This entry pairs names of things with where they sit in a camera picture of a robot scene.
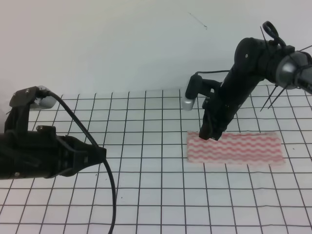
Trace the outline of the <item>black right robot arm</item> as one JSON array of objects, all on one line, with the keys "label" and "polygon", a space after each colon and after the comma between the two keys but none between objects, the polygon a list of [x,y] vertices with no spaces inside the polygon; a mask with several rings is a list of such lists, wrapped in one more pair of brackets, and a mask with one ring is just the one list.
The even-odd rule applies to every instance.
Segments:
[{"label": "black right robot arm", "polygon": [[245,38],[237,46],[234,64],[222,82],[190,77],[183,109],[191,110],[198,95],[205,96],[200,138],[219,140],[241,105],[259,82],[268,80],[283,90],[312,92],[312,57],[276,41]]}]

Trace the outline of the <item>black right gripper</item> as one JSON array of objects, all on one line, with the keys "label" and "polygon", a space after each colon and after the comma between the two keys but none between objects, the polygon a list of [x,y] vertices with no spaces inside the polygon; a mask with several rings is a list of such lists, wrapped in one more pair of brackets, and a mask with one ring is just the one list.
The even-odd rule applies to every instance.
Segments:
[{"label": "black right gripper", "polygon": [[203,79],[198,74],[191,76],[185,92],[186,99],[193,101],[199,94],[206,97],[202,104],[204,115],[199,131],[201,139],[219,140],[227,129],[244,102],[238,81],[235,73],[228,73],[223,82]]}]

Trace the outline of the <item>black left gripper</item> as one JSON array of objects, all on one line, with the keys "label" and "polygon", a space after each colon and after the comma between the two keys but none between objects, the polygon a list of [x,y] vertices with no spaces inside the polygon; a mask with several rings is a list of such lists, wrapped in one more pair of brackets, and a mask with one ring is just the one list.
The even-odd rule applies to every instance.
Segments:
[{"label": "black left gripper", "polygon": [[[90,144],[73,136],[58,136],[54,126],[39,125],[29,131],[30,104],[36,97],[52,96],[85,133]],[[11,111],[0,135],[1,179],[73,176],[106,161],[107,150],[99,147],[77,116],[61,98],[43,86],[15,92]]]}]

